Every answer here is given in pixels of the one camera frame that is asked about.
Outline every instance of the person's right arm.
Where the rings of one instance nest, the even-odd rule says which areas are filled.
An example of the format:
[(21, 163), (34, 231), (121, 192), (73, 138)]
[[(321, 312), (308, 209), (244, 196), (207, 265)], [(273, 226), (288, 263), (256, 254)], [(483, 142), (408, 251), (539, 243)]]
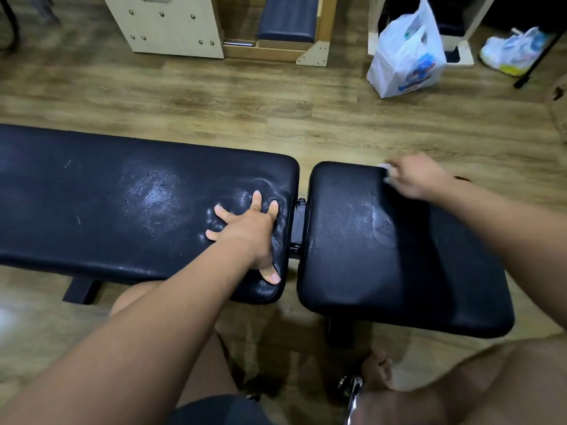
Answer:
[(528, 296), (567, 329), (567, 215), (457, 180), (422, 153), (388, 162), (402, 195), (455, 215), (500, 257)]

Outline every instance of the gray shorts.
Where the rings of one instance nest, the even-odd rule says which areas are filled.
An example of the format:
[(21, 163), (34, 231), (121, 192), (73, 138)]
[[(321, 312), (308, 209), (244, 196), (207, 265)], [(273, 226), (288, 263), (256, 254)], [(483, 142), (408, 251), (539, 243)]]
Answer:
[(217, 395), (176, 408), (166, 425), (273, 425), (259, 403), (243, 395)]

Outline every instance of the black leather bench pad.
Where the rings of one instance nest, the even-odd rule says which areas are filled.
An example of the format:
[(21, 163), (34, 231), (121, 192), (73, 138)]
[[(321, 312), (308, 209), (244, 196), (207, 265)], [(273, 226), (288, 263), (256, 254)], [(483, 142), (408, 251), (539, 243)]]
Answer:
[(0, 125), (0, 264), (166, 279), (210, 245), (206, 229), (223, 227), (216, 203), (241, 214), (259, 189), (265, 208), (280, 204), (272, 243), (282, 283), (250, 271), (233, 299), (270, 303), (285, 285), (298, 181), (284, 155)]
[(400, 196), (382, 168), (318, 164), (309, 181), (303, 305), (329, 316), (463, 334), (506, 334), (504, 269), (446, 212)]
[(319, 0), (266, 0), (258, 38), (313, 43), (318, 6)]

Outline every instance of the person's left hand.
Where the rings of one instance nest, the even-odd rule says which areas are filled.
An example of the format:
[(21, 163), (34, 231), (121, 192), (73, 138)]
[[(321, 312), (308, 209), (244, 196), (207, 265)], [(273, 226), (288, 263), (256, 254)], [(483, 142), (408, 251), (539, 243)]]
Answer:
[(252, 194), (250, 209), (243, 215), (235, 215), (221, 205), (214, 207), (215, 214), (226, 222), (220, 232), (207, 230), (205, 235), (209, 240), (220, 241), (238, 239), (250, 247), (254, 255), (252, 269), (259, 270), (266, 282), (273, 285), (280, 283), (281, 278), (273, 266), (272, 230), (278, 215), (278, 202), (273, 200), (268, 212), (262, 213), (262, 194), (255, 191)]

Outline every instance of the gray padded cushion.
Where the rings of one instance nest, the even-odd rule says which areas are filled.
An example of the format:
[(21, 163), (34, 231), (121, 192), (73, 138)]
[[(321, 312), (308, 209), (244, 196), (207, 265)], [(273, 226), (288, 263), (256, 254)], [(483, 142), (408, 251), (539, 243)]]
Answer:
[(315, 42), (319, 0), (266, 0), (258, 39)]

